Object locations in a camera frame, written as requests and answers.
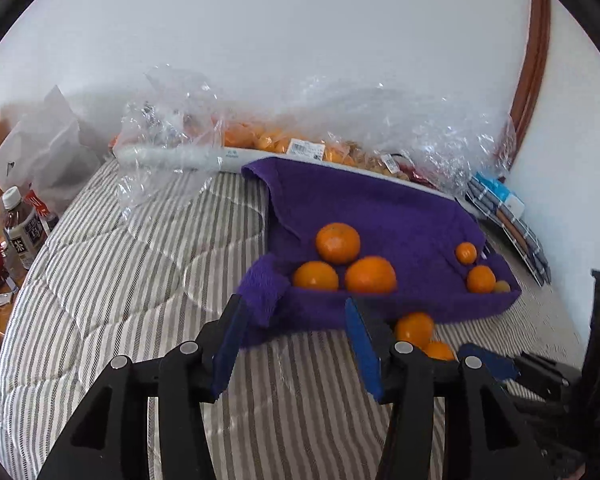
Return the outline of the large orange front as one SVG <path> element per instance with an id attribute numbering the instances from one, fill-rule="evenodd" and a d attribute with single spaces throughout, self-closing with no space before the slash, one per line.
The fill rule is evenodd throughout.
<path id="1" fill-rule="evenodd" d="M 396 271 L 392 264 L 379 256 L 368 256 L 355 261 L 344 274 L 344 286 L 355 294 L 385 295 L 398 288 Z"/>

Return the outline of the large orange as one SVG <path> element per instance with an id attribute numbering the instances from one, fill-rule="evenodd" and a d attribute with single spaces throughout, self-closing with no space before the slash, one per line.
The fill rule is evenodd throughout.
<path id="1" fill-rule="evenodd" d="M 368 256 L 355 261 L 344 274 L 344 286 L 355 294 L 385 295 L 398 288 L 396 271 L 392 264 L 379 256 Z"/>
<path id="2" fill-rule="evenodd" d="M 335 266 L 353 262 L 361 251 L 361 237 L 352 226 L 329 223 L 316 234 L 315 248 L 320 257 Z"/>

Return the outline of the small orange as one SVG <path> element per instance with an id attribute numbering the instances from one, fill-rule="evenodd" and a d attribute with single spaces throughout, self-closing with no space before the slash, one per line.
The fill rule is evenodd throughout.
<path id="1" fill-rule="evenodd" d="M 478 259 L 477 247 L 471 242 L 463 242 L 456 246 L 455 257 L 463 266 L 472 266 Z"/>
<path id="2" fill-rule="evenodd" d="M 456 356 L 451 347 L 443 341 L 430 341 L 424 348 L 424 352 L 431 359 L 439 361 L 455 361 Z"/>
<path id="3" fill-rule="evenodd" d="M 339 276 L 324 261 L 308 261 L 294 271 L 291 283 L 298 288 L 334 292 L 339 288 Z"/>

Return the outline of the yellow-green fruit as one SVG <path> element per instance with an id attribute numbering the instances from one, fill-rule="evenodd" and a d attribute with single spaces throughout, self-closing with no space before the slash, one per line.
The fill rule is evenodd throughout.
<path id="1" fill-rule="evenodd" d="M 512 291 L 512 288 L 504 280 L 497 281 L 493 287 L 494 294 L 506 294 L 506 292 L 511 292 L 511 291 Z"/>

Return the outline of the oval orange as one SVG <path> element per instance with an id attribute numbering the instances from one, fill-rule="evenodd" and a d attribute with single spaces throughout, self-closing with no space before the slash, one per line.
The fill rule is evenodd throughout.
<path id="1" fill-rule="evenodd" d="M 394 326 L 394 336 L 398 341 L 406 341 L 424 350 L 434 334 L 434 320 L 424 312 L 412 312 L 402 316 Z"/>

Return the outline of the purple towel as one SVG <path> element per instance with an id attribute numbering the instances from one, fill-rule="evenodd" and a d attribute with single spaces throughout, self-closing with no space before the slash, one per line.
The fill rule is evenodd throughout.
<path id="1" fill-rule="evenodd" d="M 455 200 L 396 181 L 281 157 L 257 160 L 242 168 L 242 175 L 261 181 L 268 190 L 266 252 L 237 289 L 250 310 L 247 347 L 285 334 L 346 325 L 348 292 L 317 292 L 290 282 L 298 266 L 316 259 L 316 234 L 332 222 L 355 228 L 362 256 L 384 257 L 396 271 L 393 294 L 366 299 L 385 320 L 411 311 L 424 311 L 438 323 L 478 320 L 505 312 L 521 294 L 512 270 L 496 252 L 483 264 L 510 291 L 468 292 L 468 269 L 458 262 L 455 248 L 463 242 L 483 248 L 486 237 Z"/>

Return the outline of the striped quilted table cover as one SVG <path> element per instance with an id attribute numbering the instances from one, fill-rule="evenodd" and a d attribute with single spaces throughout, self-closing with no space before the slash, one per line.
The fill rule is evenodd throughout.
<path id="1" fill-rule="evenodd" d="M 268 191 L 220 174 L 198 196 L 178 176 L 132 221 L 107 162 L 32 264 L 0 353 L 0 462 L 16 479 L 47 454 L 109 361 L 164 356 L 217 318 L 268 247 Z M 239 353 L 227 392 L 205 405 L 222 479 L 370 479 L 390 411 L 358 378 L 338 330 Z"/>

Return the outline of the checked grey cloth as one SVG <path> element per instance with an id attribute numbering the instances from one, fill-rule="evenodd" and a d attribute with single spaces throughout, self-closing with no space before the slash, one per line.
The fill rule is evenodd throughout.
<path id="1" fill-rule="evenodd" d="M 489 185 L 486 185 L 486 180 L 478 174 L 472 176 L 467 185 L 466 198 L 489 221 L 503 230 L 518 255 L 521 256 L 532 278 L 540 286 L 552 284 L 552 271 L 539 237 L 524 220 L 514 215 L 509 206 L 496 195 Z"/>

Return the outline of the blue tissue pack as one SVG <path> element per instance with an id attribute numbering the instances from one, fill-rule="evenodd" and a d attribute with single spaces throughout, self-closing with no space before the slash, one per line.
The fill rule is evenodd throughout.
<path id="1" fill-rule="evenodd" d="M 483 174 L 476 174 L 477 180 L 488 188 L 500 202 L 514 215 L 515 218 L 521 219 L 524 214 L 524 202 L 512 192 L 504 183 L 494 178 L 489 178 Z"/>

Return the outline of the white roll tube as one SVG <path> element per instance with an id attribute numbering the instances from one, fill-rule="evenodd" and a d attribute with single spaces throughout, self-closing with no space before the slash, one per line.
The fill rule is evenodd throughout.
<path id="1" fill-rule="evenodd" d="M 147 144 L 140 144 L 125 145 L 122 146 L 122 148 L 116 148 L 114 150 L 114 156 L 116 156 L 116 159 L 120 164 L 140 164 L 147 167 L 176 170 L 193 170 L 211 166 L 211 170 L 216 169 L 223 172 L 230 172 L 231 174 L 239 174 L 242 171 L 242 168 L 257 160 L 278 158 L 340 171 L 349 171 L 352 172 L 352 174 L 360 174 L 365 177 L 385 180 L 390 183 L 414 188 L 414 190 L 420 192 L 446 198 L 447 200 L 454 200 L 453 196 L 437 191 L 434 188 L 426 188 L 426 186 L 412 181 L 385 176 L 384 174 L 378 174 L 378 172 L 366 169 L 336 164 L 336 162 L 313 160 L 307 157 L 246 150 L 245 148 L 221 148 L 211 154 L 206 154 L 202 148 L 195 148 L 193 145 L 180 146 L 179 148 L 155 148 L 154 146 L 149 146 Z"/>

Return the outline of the clear plastic fruit bags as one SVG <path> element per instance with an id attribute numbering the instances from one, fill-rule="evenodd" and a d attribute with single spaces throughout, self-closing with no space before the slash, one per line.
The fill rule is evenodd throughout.
<path id="1" fill-rule="evenodd" d="M 476 174 L 507 174 L 516 133 L 505 110 L 381 82 L 313 79 L 281 110 L 227 115 L 228 148 L 287 154 L 292 140 L 323 145 L 326 162 L 460 195 Z"/>

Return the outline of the clear bag on left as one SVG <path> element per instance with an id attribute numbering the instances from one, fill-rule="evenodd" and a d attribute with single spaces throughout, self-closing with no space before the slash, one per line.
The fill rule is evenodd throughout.
<path id="1" fill-rule="evenodd" d="M 116 196 L 129 223 L 191 202 L 222 165 L 225 114 L 207 77 L 159 65 L 146 79 L 146 92 L 125 105 L 112 146 Z"/>

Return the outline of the plastic drink bottle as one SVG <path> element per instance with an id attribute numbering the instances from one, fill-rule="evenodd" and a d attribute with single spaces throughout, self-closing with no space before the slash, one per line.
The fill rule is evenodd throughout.
<path id="1" fill-rule="evenodd" d="M 22 196 L 18 186 L 2 195 L 3 230 L 22 266 L 29 270 L 59 217 L 33 190 Z"/>

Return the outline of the white plastic bag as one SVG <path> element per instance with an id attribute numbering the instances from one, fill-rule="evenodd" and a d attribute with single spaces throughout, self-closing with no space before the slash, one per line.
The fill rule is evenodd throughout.
<path id="1" fill-rule="evenodd" d="M 63 214 L 100 167 L 96 153 L 80 138 L 78 118 L 60 90 L 24 115 L 0 146 L 0 188 L 34 192 Z"/>

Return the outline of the brown door frame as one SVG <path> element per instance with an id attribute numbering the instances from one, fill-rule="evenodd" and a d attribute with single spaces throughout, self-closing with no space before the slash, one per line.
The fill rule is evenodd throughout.
<path id="1" fill-rule="evenodd" d="M 515 160 L 526 137 L 538 102 L 550 48 L 550 0 L 530 0 L 526 52 L 509 116 L 516 133 L 513 149 Z"/>

